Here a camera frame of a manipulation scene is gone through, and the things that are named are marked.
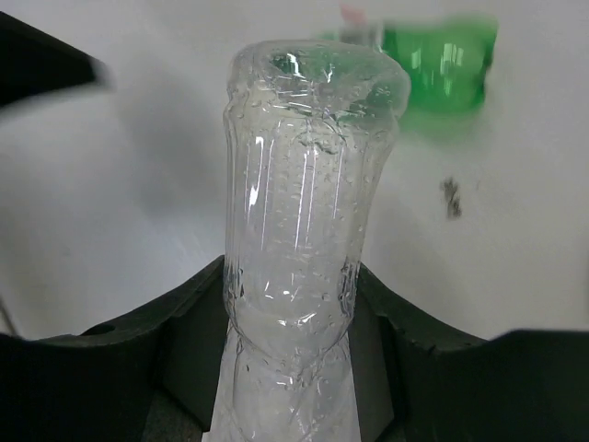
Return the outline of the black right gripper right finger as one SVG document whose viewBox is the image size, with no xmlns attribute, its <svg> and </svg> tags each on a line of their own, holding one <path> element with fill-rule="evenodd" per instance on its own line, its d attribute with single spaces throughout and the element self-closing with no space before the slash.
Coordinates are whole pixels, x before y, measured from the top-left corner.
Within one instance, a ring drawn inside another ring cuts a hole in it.
<svg viewBox="0 0 589 442">
<path fill-rule="evenodd" d="M 588 335 L 484 340 L 358 275 L 348 330 L 363 441 L 584 441 Z"/>
</svg>

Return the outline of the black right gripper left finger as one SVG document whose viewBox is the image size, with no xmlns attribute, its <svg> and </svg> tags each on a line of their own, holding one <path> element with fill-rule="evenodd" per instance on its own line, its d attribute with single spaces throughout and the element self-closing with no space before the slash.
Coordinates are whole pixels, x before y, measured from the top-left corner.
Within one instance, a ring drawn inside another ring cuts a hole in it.
<svg viewBox="0 0 589 442">
<path fill-rule="evenodd" d="M 222 258 L 79 335 L 1 337 L 5 441 L 198 441 L 212 423 L 228 317 Z"/>
</svg>

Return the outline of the long clear plastic bottle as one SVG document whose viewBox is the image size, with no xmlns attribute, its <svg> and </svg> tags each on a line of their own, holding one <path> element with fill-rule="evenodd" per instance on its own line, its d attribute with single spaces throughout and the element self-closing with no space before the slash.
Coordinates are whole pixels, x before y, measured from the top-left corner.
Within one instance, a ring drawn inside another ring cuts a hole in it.
<svg viewBox="0 0 589 442">
<path fill-rule="evenodd" d="M 365 46 L 263 41 L 235 56 L 210 440 L 347 439 L 365 230 L 409 93 L 400 65 Z"/>
</svg>

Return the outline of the green plastic bottle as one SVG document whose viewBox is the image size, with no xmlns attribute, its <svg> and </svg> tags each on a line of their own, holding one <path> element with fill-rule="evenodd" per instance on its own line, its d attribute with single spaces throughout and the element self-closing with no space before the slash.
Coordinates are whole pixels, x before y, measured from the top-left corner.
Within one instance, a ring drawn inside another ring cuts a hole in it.
<svg viewBox="0 0 589 442">
<path fill-rule="evenodd" d="M 322 40 L 362 45 L 397 61 L 411 82 L 401 129 L 437 141 L 467 137 L 486 98 L 499 24 L 485 14 L 346 24 Z"/>
</svg>

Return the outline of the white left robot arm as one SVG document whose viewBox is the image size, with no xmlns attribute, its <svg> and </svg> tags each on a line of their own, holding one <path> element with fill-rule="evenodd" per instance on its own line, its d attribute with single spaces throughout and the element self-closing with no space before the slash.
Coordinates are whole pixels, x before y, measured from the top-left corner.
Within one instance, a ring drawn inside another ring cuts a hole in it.
<svg viewBox="0 0 589 442">
<path fill-rule="evenodd" d="M 103 63 L 31 25 L 1 14 L 1 107 L 54 91 L 102 84 Z"/>
</svg>

